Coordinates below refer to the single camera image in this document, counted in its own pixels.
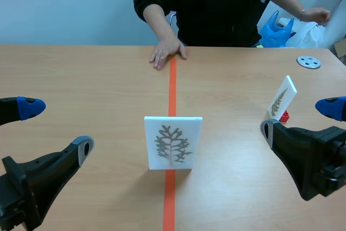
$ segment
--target white card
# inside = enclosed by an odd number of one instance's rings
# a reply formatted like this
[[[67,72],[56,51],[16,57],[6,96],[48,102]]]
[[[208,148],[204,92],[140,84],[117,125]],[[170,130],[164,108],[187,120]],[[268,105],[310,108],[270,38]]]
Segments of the white card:
[[[201,117],[146,116],[149,169],[192,169],[202,122]]]
[[[268,108],[270,118],[280,120],[296,94],[297,90],[290,76],[286,76]]]

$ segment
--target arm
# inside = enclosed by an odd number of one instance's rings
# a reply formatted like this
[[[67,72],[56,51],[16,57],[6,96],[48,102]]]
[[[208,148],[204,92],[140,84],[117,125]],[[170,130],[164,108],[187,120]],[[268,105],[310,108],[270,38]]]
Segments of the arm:
[[[291,15],[299,18],[302,15],[304,6],[299,0],[272,0],[275,4],[286,10]]]
[[[148,5],[143,11],[143,17],[160,40],[177,38],[159,5]]]
[[[159,43],[150,59],[154,68],[161,70],[169,55],[180,53],[183,59],[187,58],[185,47],[177,38],[166,20],[166,15],[175,10],[177,0],[134,0],[135,10],[140,19],[152,28]]]
[[[330,11],[324,8],[306,10],[299,0],[272,0],[275,4],[286,10],[291,15],[304,22],[325,24],[330,20]]]

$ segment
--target wooden table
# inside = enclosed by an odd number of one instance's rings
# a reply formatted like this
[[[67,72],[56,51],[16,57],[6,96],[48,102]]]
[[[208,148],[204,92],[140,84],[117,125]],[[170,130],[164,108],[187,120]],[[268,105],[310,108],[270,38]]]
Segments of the wooden table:
[[[0,156],[17,162],[90,135],[96,145],[39,230],[162,231],[165,172],[148,171],[143,117],[168,113],[169,66],[153,47],[1,46],[1,97],[46,111],[0,127]],[[177,115],[203,116],[195,168],[176,176],[176,231],[345,231],[346,188],[303,201],[260,133],[285,75],[298,94],[288,127],[346,128],[314,105],[346,93],[346,67],[327,50],[188,48],[177,60]],[[299,66],[312,55],[318,70]]]

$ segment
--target white plastic bag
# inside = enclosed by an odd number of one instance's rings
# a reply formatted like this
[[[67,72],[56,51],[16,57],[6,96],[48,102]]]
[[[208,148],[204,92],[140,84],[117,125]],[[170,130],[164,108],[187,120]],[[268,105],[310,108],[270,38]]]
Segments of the white plastic bag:
[[[294,48],[322,48],[324,43],[325,27],[315,22],[306,23],[291,37],[286,47]]]

